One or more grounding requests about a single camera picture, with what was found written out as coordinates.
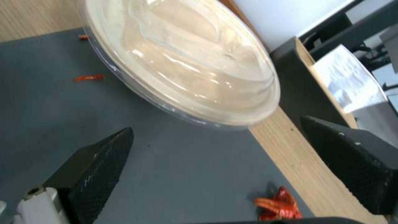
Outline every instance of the wood grain surface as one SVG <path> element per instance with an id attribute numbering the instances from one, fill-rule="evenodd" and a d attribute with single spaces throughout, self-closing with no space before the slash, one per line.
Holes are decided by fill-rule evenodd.
<path id="1" fill-rule="evenodd" d="M 79 26 L 77 0 L 0 1 L 0 42 Z M 370 214 L 331 173 L 280 108 L 250 130 L 316 216 L 386 223 L 383 216 Z"/>

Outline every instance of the white wall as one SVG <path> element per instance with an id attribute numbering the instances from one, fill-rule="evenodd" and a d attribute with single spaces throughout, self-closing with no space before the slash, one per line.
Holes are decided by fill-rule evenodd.
<path id="1" fill-rule="evenodd" d="M 352 0 L 235 0 L 270 50 L 300 36 Z"/>

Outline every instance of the clear plastic lid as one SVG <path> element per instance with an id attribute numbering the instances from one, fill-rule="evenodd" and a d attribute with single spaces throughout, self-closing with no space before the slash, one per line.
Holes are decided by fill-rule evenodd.
<path id="1" fill-rule="evenodd" d="M 260 41 L 215 0 L 80 0 L 95 51 L 133 91 L 195 123 L 247 127 L 280 97 Z"/>

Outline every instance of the transparent bowl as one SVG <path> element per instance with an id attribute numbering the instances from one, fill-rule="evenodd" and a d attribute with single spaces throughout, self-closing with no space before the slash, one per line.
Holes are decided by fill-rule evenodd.
<path id="1" fill-rule="evenodd" d="M 102 61 L 131 90 L 182 119 L 246 128 L 280 98 L 260 41 L 215 0 L 80 0 Z"/>

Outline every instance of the textured black surface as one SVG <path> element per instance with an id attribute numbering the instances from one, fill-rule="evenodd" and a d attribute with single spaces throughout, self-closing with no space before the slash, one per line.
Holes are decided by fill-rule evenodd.
<path id="1" fill-rule="evenodd" d="M 43 184 L 58 190 L 71 223 L 92 224 L 98 217 L 126 163 L 133 130 L 125 128 L 74 153 Z"/>
<path id="2" fill-rule="evenodd" d="M 364 130 L 305 117 L 316 152 L 373 214 L 391 214 L 398 201 L 398 149 Z"/>
<path id="3" fill-rule="evenodd" d="M 78 40 L 82 33 L 0 44 L 0 192 L 8 202 L 0 219 L 78 148 L 127 126 L 134 144 L 97 224 L 256 220 L 253 198 L 280 185 L 312 216 L 248 130 L 206 129 L 152 106 Z M 73 82 L 94 73 L 106 79 Z"/>

